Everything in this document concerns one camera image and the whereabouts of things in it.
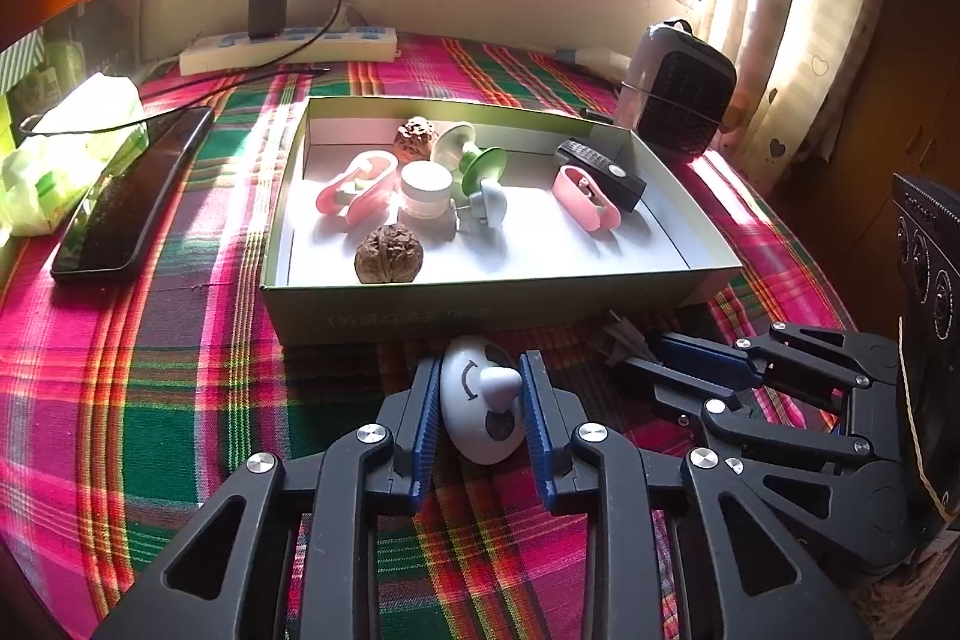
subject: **white egg toy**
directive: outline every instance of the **white egg toy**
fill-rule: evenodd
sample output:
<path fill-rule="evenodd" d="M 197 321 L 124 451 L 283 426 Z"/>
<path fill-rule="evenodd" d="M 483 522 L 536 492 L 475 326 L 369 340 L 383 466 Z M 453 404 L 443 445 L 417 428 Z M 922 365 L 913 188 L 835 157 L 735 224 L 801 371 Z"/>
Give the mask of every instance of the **white egg toy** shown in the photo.
<path fill-rule="evenodd" d="M 458 336 L 440 366 L 440 411 L 454 446 L 477 464 L 496 464 L 523 441 L 520 372 L 483 336 Z"/>

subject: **pink plastic clip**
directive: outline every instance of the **pink plastic clip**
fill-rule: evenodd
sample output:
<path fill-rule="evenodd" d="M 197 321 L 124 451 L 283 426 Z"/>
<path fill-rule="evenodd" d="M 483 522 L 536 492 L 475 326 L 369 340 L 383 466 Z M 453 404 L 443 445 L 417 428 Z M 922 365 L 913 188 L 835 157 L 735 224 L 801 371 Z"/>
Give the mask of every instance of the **pink plastic clip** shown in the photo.
<path fill-rule="evenodd" d="M 584 231 L 620 225 L 620 210 L 579 167 L 560 167 L 553 181 L 553 194 Z"/>
<path fill-rule="evenodd" d="M 360 153 L 317 196 L 317 211 L 333 215 L 347 207 L 347 225 L 361 223 L 382 208 L 397 184 L 397 156 L 384 150 Z"/>

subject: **black remote control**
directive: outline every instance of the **black remote control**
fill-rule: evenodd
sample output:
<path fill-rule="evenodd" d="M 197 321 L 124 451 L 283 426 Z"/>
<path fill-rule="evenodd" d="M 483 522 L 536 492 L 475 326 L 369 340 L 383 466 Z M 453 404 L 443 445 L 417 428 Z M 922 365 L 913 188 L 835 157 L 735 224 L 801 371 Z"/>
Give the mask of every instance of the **black remote control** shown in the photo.
<path fill-rule="evenodd" d="M 557 157 L 560 162 L 581 167 L 587 172 L 618 209 L 631 213 L 640 203 L 647 184 L 640 177 L 629 175 L 606 155 L 575 139 L 568 139 L 557 148 Z"/>

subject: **small heater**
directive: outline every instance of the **small heater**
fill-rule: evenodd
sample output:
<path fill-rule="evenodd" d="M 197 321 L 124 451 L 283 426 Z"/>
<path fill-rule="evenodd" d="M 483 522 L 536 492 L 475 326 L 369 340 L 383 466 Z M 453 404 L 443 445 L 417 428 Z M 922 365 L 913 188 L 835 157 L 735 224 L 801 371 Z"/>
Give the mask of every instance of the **small heater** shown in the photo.
<path fill-rule="evenodd" d="M 736 86 L 728 58 L 693 35 L 686 20 L 651 25 L 630 62 L 614 121 L 665 158 L 707 150 Z"/>

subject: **smartphone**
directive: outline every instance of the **smartphone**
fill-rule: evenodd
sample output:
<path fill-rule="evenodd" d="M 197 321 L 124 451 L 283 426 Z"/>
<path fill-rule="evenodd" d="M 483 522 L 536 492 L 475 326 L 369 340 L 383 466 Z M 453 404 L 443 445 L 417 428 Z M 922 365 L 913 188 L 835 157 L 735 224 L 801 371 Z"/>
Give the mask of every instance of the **smartphone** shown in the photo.
<path fill-rule="evenodd" d="M 212 121 L 209 107 L 145 119 L 147 148 L 134 156 L 125 143 L 110 159 L 70 218 L 51 276 L 58 282 L 136 277 L 157 220 Z"/>

